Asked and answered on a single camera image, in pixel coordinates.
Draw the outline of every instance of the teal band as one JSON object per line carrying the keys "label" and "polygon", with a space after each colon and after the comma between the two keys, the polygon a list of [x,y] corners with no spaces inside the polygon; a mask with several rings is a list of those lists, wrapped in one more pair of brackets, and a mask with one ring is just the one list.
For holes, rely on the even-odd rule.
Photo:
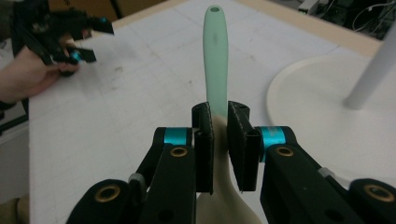
{"label": "teal band", "polygon": [[264,145],[264,152],[262,157],[262,162],[265,162],[265,154],[268,147],[275,144],[285,144],[286,137],[283,130],[280,127],[260,127],[262,129],[262,144]]}
{"label": "teal band", "polygon": [[186,146],[187,128],[166,128],[163,142],[165,144]]}

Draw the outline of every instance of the person's arm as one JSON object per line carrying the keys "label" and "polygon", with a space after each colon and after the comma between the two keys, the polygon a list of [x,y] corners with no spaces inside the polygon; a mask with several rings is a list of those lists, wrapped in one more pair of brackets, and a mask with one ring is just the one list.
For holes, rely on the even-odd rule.
{"label": "person's arm", "polygon": [[59,78],[59,71],[75,72],[78,68],[78,64],[44,65],[37,55],[24,47],[13,62],[0,70],[0,102],[12,105],[37,95]]}

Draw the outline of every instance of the translucent green handle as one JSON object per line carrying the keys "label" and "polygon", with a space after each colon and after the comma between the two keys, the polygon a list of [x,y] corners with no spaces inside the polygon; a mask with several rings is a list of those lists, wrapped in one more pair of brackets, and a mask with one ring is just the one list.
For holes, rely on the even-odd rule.
{"label": "translucent green handle", "polygon": [[212,116],[227,118],[228,36],[224,11],[209,7],[204,22],[206,100]]}

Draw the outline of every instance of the table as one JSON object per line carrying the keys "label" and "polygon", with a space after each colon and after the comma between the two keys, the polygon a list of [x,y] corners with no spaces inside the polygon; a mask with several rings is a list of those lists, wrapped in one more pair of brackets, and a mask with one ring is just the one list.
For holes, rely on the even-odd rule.
{"label": "table", "polygon": [[[256,126],[269,125],[265,93],[287,65],[320,55],[365,59],[380,45],[259,0],[170,0],[115,22],[114,36],[80,43],[97,63],[31,99],[32,223],[65,223],[90,186],[135,172],[157,127],[191,126],[191,108],[205,101],[202,33],[213,4],[228,24],[229,100],[248,105]],[[260,191],[241,196],[265,223]]]}

